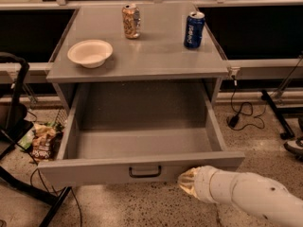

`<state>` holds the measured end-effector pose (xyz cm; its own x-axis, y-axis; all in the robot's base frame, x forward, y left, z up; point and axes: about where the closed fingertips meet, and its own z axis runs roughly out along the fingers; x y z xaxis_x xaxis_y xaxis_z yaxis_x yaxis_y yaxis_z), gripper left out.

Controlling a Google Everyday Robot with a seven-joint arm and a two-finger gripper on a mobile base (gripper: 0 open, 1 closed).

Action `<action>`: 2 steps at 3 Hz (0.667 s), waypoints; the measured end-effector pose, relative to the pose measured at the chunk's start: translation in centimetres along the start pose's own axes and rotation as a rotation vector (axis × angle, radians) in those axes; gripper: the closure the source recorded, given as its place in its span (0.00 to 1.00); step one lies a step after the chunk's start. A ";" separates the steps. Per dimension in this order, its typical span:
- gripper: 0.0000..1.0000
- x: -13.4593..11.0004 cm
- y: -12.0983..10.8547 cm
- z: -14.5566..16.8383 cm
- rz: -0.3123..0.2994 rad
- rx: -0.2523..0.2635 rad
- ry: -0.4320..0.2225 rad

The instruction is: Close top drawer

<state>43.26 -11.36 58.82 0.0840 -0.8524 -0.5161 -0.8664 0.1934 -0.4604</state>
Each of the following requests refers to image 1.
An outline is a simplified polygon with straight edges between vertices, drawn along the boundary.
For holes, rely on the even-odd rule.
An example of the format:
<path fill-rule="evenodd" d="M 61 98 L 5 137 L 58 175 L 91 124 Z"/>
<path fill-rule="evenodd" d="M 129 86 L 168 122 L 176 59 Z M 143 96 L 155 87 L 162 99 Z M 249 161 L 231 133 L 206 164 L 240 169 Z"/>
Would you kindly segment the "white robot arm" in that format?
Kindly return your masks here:
<path fill-rule="evenodd" d="M 303 200 L 258 174 L 199 166 L 182 173 L 178 184 L 204 203 L 228 204 L 283 227 L 303 227 Z"/>

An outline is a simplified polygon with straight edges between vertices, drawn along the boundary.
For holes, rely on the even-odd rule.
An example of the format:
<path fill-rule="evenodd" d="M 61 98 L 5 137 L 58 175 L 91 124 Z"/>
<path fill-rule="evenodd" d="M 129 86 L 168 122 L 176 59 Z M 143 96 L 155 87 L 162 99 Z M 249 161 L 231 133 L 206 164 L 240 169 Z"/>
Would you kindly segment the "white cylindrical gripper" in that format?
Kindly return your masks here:
<path fill-rule="evenodd" d="M 211 195 L 211 179 L 218 169 L 213 166 L 191 168 L 182 173 L 177 180 L 179 186 L 189 195 L 204 203 L 216 203 Z"/>

